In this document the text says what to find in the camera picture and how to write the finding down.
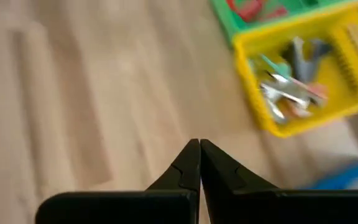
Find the wooden floor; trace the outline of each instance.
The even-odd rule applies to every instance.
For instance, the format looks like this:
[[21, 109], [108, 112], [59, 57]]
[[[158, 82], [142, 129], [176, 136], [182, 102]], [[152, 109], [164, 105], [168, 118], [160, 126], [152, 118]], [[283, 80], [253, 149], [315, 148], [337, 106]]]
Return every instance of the wooden floor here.
[[358, 116], [258, 129], [207, 0], [0, 0], [0, 223], [59, 192], [145, 189], [190, 138], [286, 188], [358, 161]]

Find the blue plastic item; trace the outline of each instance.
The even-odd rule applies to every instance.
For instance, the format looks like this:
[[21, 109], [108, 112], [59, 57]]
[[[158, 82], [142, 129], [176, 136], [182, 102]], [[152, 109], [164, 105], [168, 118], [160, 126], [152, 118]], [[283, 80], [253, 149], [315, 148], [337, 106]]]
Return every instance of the blue plastic item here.
[[314, 186], [307, 187], [312, 190], [344, 190], [347, 189], [349, 184], [358, 178], [358, 165], [352, 166], [351, 168], [333, 175], [323, 180], [320, 180]]

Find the yellow crate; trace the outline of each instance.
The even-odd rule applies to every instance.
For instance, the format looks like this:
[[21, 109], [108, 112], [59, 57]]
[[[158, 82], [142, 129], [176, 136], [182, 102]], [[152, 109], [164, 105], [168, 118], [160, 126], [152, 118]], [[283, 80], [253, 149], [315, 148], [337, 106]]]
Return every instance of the yellow crate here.
[[[312, 14], [298, 16], [234, 38], [236, 66], [244, 83], [248, 99], [261, 127], [276, 136], [288, 137], [310, 128], [358, 113], [358, 49], [347, 27], [358, 26], [358, 2], [344, 3]], [[265, 54], [278, 62], [279, 53], [292, 38], [321, 38], [334, 50], [322, 61], [316, 82], [328, 89], [328, 101], [323, 108], [312, 107], [313, 116], [277, 124], [270, 115], [259, 88], [263, 75], [252, 70], [248, 60]]]

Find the yellow plastic basket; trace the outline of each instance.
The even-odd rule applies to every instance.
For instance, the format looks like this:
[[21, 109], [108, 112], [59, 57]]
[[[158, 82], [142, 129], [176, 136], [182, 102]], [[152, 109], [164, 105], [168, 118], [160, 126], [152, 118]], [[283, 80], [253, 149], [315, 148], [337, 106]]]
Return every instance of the yellow plastic basket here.
[[[358, 26], [358, 2], [339, 4], [235, 36], [236, 66], [262, 128], [276, 136], [288, 137], [358, 113], [358, 48], [347, 31], [351, 24]], [[316, 77], [316, 82], [327, 87], [329, 98], [323, 108], [310, 109], [313, 112], [310, 118], [277, 124], [259, 88], [263, 75], [254, 72], [248, 61], [259, 54], [265, 54], [276, 62], [283, 60], [279, 53], [296, 36], [305, 40], [318, 37], [333, 46], [333, 52], [323, 59]]]

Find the green crate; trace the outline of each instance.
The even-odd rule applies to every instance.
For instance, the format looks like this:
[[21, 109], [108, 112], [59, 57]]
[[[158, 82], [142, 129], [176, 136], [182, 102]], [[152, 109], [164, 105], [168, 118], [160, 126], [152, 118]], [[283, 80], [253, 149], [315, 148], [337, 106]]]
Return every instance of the green crate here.
[[287, 9], [288, 14], [285, 17], [266, 22], [244, 22], [235, 12], [231, 11], [226, 0], [211, 0], [211, 3], [221, 21], [224, 31], [226, 32], [227, 41], [231, 45], [233, 37], [239, 32], [247, 32], [263, 25], [269, 25], [272, 22], [311, 12], [315, 9], [321, 9], [322, 7], [344, 1], [355, 0], [268, 0], [264, 11], [269, 11], [269, 9], [274, 8], [275, 6], [282, 5]]

